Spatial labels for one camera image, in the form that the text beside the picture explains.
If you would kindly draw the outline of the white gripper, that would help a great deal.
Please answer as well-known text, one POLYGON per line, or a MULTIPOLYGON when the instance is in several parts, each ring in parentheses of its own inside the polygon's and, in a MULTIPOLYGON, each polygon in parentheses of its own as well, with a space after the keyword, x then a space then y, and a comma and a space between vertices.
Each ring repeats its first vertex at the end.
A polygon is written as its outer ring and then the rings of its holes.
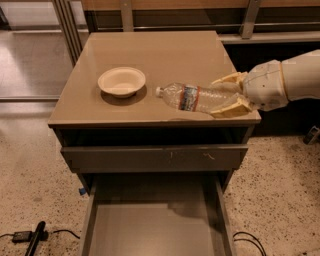
POLYGON ((214 118, 234 118, 247 115, 254 110, 254 104, 263 111, 285 107, 289 100, 284 87, 282 65, 272 60, 255 66, 249 73, 235 72, 219 78, 212 86, 236 85, 243 87, 244 95, 231 96, 209 114, 214 118))

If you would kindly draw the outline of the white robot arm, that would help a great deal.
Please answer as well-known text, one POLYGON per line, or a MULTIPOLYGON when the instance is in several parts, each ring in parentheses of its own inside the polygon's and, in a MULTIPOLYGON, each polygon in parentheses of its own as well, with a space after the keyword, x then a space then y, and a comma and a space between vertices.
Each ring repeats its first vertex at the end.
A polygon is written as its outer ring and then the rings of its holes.
POLYGON ((256 109, 279 109, 290 101, 320 99, 320 50, 259 64, 249 72, 220 78, 210 87, 231 93, 230 99, 211 111, 214 118, 233 118, 256 109))

